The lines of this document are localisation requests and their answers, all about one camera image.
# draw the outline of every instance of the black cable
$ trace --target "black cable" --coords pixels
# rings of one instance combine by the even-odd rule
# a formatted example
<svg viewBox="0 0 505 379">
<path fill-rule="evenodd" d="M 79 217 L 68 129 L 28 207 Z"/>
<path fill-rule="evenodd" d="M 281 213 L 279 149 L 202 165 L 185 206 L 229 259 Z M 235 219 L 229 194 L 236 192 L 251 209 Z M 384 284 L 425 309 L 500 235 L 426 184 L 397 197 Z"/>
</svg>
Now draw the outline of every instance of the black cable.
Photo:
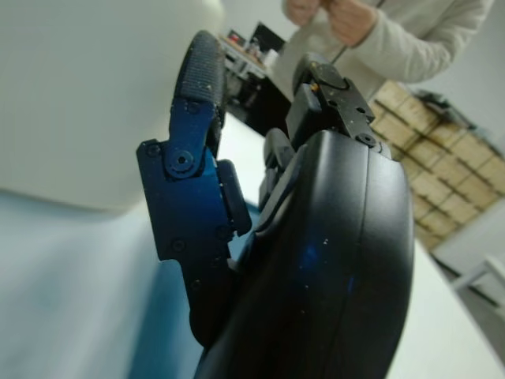
<svg viewBox="0 0 505 379">
<path fill-rule="evenodd" d="M 379 0 L 379 2 L 376 5 L 376 8 L 379 9 L 386 0 Z M 348 47 L 344 46 L 338 53 L 337 55 L 331 60 L 331 65 L 333 66 L 339 59 L 342 57 L 342 55 L 347 51 Z"/>
</svg>

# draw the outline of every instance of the bolt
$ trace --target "bolt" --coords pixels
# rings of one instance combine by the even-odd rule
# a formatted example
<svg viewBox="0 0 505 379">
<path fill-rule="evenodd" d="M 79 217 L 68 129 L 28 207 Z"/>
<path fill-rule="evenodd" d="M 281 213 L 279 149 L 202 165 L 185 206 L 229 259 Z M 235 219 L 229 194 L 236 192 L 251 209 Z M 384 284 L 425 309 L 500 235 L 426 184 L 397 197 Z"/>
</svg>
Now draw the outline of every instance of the bolt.
<svg viewBox="0 0 505 379">
<path fill-rule="evenodd" d="M 147 154 L 148 156 L 158 156 L 159 153 L 161 152 L 161 148 L 159 147 L 158 144 L 150 144 L 147 147 Z"/>
<path fill-rule="evenodd" d="M 356 140 L 360 141 L 362 144 L 366 144 L 370 148 L 373 148 L 377 145 L 376 139 L 367 133 L 358 134 L 356 136 Z"/>
<path fill-rule="evenodd" d="M 186 150 L 180 150 L 172 156 L 171 164 L 176 172 L 185 172 L 193 166 L 193 156 Z"/>
<path fill-rule="evenodd" d="M 201 287 L 202 287 L 202 282 L 200 282 L 200 280 L 199 280 L 199 279 L 194 280 L 194 281 L 191 283 L 191 289 L 192 289 L 193 291 L 198 291 Z"/>
<path fill-rule="evenodd" d="M 175 239 L 172 241 L 172 250 L 175 251 L 176 253 L 180 253 L 184 251 L 186 248 L 186 242 L 184 242 L 182 239 Z"/>
</svg>

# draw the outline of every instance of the floor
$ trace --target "floor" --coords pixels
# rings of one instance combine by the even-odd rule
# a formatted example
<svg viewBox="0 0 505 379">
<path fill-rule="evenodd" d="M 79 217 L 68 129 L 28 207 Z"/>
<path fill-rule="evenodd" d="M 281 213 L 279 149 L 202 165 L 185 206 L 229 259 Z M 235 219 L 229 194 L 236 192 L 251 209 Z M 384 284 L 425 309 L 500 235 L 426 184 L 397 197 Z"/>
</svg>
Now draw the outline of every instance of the floor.
<svg viewBox="0 0 505 379">
<path fill-rule="evenodd" d="M 442 268 L 442 271 L 449 280 L 456 278 L 453 273 L 446 269 Z M 505 365 L 505 317 L 500 315 L 489 301 L 470 289 L 460 291 L 459 295 Z"/>
</svg>

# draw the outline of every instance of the white object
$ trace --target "white object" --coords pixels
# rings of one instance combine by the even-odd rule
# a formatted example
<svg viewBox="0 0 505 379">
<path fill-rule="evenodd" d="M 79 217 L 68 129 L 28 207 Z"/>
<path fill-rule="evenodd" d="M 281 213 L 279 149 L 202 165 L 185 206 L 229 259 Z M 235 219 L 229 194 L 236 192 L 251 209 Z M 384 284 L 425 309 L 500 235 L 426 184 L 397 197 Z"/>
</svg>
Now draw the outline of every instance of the white object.
<svg viewBox="0 0 505 379">
<path fill-rule="evenodd" d="M 257 204 L 263 138 L 228 115 L 219 158 L 234 161 L 245 197 Z M 155 260 L 145 203 L 110 216 L 51 211 L 22 199 L 14 204 L 0 194 L 0 377 L 127 377 Z M 186 305 L 174 322 L 187 329 L 187 317 Z M 166 325 L 154 327 L 163 334 Z M 174 350 L 161 362 L 153 358 L 154 370 L 187 348 L 179 331 L 165 341 Z M 194 359 L 181 359 L 167 377 L 191 379 L 200 348 L 189 348 Z M 481 377 L 505 373 L 417 243 L 406 327 L 387 379 Z"/>
<path fill-rule="evenodd" d="M 336 67 L 370 99 L 386 79 L 413 83 L 446 69 L 477 32 L 494 0 L 386 0 L 376 25 L 358 46 L 348 49 Z M 377 0 L 362 0 L 375 6 Z M 284 13 L 286 0 L 283 0 Z M 326 10 L 300 28 L 284 46 L 269 77 L 288 99 L 303 54 L 332 60 L 344 48 L 335 37 Z"/>
<path fill-rule="evenodd" d="M 142 198 L 135 150 L 164 137 L 184 54 L 219 0 L 2 0 L 0 189 L 89 208 Z"/>
<path fill-rule="evenodd" d="M 277 51 L 270 49 L 263 59 L 263 64 L 266 67 L 272 67 L 278 56 L 279 53 L 277 53 Z"/>
<path fill-rule="evenodd" d="M 453 281 L 452 287 L 456 291 L 459 291 L 487 273 L 493 274 L 493 276 L 505 287 L 505 265 L 503 265 L 498 258 L 491 256 L 486 257 L 484 263 Z"/>
</svg>

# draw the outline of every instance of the desk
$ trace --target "desk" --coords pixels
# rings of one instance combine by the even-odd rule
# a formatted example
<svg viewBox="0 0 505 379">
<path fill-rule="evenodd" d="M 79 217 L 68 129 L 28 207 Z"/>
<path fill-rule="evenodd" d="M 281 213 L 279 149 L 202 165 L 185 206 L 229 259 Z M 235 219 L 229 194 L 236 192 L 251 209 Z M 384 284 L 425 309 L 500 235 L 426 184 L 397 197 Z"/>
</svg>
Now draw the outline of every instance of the desk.
<svg viewBox="0 0 505 379">
<path fill-rule="evenodd" d="M 262 144 L 227 115 L 219 157 L 235 162 L 252 203 L 263 178 Z M 388 379 L 504 379 L 418 244 L 414 267 Z M 201 347 L 189 330 L 181 270 L 157 262 L 144 202 L 111 215 L 0 193 L 0 269 L 0 377 L 192 378 Z"/>
<path fill-rule="evenodd" d="M 226 52 L 226 55 L 235 59 L 235 62 L 230 66 L 228 66 L 228 62 L 226 60 L 226 66 L 238 77 L 246 80 L 248 73 L 254 73 L 259 78 L 263 78 L 267 75 L 267 68 L 265 65 L 256 57 L 245 52 L 243 47 L 237 45 L 234 41 L 224 36 L 219 37 L 219 42 Z"/>
</svg>

